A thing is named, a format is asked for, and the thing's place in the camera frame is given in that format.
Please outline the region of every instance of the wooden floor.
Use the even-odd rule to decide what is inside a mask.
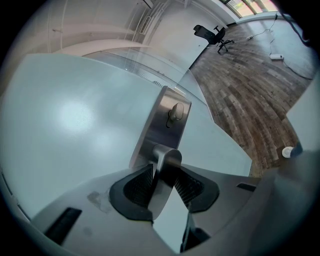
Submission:
[[[270,51],[282,54],[286,64],[305,77],[312,78],[316,68],[313,51],[284,20],[275,22],[273,32],[246,40],[273,22],[251,21],[229,27],[225,39],[236,42],[227,45],[229,51],[223,48],[218,54],[216,45],[211,45],[191,68],[214,122],[251,157],[252,177],[279,166],[282,149],[296,145],[298,138],[286,113],[310,83],[282,61],[271,61]]]

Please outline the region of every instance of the window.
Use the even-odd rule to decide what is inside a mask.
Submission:
[[[271,0],[220,0],[239,18],[264,12],[277,11]]]

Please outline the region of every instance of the office chair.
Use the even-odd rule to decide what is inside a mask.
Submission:
[[[226,45],[229,43],[234,43],[235,41],[233,41],[233,40],[224,41],[223,40],[223,38],[226,34],[226,30],[224,27],[221,30],[219,30],[218,26],[216,26],[214,29],[218,31],[217,34],[214,34],[213,32],[209,31],[208,29],[206,29],[204,26],[201,26],[201,25],[196,25],[193,28],[193,30],[195,31],[194,34],[197,37],[201,37],[201,38],[206,39],[210,45],[215,45],[216,43],[221,43],[219,50],[218,50],[218,53],[220,52],[222,47],[224,47],[225,50],[228,52]]]

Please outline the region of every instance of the cable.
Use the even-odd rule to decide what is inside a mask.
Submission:
[[[275,40],[275,38],[272,39],[272,41],[270,42],[270,54],[269,56],[272,54],[272,48],[271,48],[271,44],[272,42]],[[312,78],[309,78],[309,77],[306,77],[306,76],[303,76],[301,74],[299,74],[298,72],[294,71],[291,67],[288,66],[288,64],[285,62],[285,60],[283,60],[283,64],[288,68],[290,69],[293,73],[295,73],[297,76],[303,78],[303,79],[306,79],[306,80],[313,80]]]
[[[304,78],[304,79],[306,79],[306,80],[313,80],[312,78],[309,78],[309,77],[300,75],[298,72],[294,71],[291,67],[289,67],[289,66],[287,65],[287,63],[285,62],[285,60],[283,60],[283,64],[286,65],[286,67],[287,67],[288,69],[290,69],[293,73],[295,73],[297,76],[299,76],[299,77],[301,77],[301,78]]]
[[[269,31],[270,33],[271,33],[271,32],[273,32],[273,30],[271,30],[271,28],[274,26],[274,24],[275,24],[275,22],[276,22],[277,18],[278,18],[278,15],[277,15],[277,13],[276,13],[276,14],[275,14],[274,21],[273,21],[273,24],[271,25],[271,27],[270,27],[270,28],[266,28],[263,32],[261,32],[261,33],[259,33],[259,34],[255,34],[255,35],[253,35],[253,36],[251,37],[251,39],[252,39],[252,38],[254,38],[254,37],[256,37],[256,36],[258,36],[258,35],[263,34],[263,33],[264,33],[264,32],[266,32],[266,31]]]

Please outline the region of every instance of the power strip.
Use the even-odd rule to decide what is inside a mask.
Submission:
[[[270,54],[269,57],[273,61],[281,61],[285,58],[282,54]]]

